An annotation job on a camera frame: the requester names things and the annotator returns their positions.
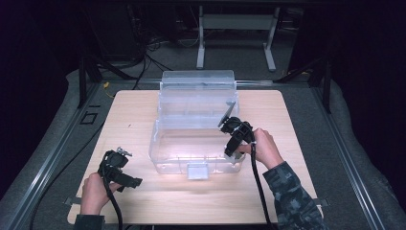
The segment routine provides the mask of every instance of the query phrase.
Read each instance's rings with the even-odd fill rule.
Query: wooden tabletop
[[[274,136],[283,159],[300,177],[307,192],[317,197],[281,92],[239,90],[238,94],[239,118]],[[106,151],[121,147],[133,154],[128,157],[124,173],[144,179],[136,189],[125,188],[122,193],[115,193],[124,223],[265,223],[248,154],[240,172],[213,173],[208,180],[188,180],[185,174],[159,174],[155,170],[148,150],[157,105],[155,90],[121,91],[116,95],[83,180],[98,170]],[[271,221],[276,222],[274,197],[261,175],[266,168],[258,163],[258,170]],[[77,197],[81,197],[81,186]],[[72,206],[70,223],[75,222],[79,208],[76,204]],[[106,223],[118,222],[111,203],[104,206],[101,214],[105,215]]]

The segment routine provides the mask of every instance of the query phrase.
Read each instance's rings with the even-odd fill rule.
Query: sleeve
[[[316,203],[286,162],[263,176],[275,197],[279,229],[328,229]]]
[[[77,215],[74,230],[102,230],[104,229],[104,216]]]

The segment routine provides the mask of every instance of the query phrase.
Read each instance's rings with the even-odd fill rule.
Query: hand
[[[112,193],[116,192],[122,185],[111,183],[109,185]],[[82,215],[99,215],[102,207],[109,201],[105,191],[102,178],[97,172],[91,173],[89,178],[84,180],[81,195],[80,213]]]
[[[283,162],[283,159],[275,144],[274,138],[268,131],[261,128],[257,128],[254,131],[254,136],[257,141],[256,144],[256,158],[265,167],[270,170]],[[241,145],[237,148],[237,151],[243,151],[251,153],[251,145]]]

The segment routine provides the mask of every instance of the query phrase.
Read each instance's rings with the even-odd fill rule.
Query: person's left hand
[[[110,183],[112,193],[116,192],[122,185]],[[84,180],[81,195],[80,213],[82,215],[99,215],[102,207],[109,201],[107,192],[101,176],[97,173],[91,173],[89,178]]]

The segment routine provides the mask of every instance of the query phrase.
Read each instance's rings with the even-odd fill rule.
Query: white metal stand
[[[204,14],[203,7],[199,8],[199,50],[197,53],[196,69],[203,69],[204,66],[204,30],[205,29],[230,29],[230,30],[269,30],[268,39],[263,43],[268,69],[271,72],[276,70],[274,58],[272,57],[271,45],[274,39],[275,29],[278,21],[279,8],[275,9],[273,15],[247,15],[247,14]]]

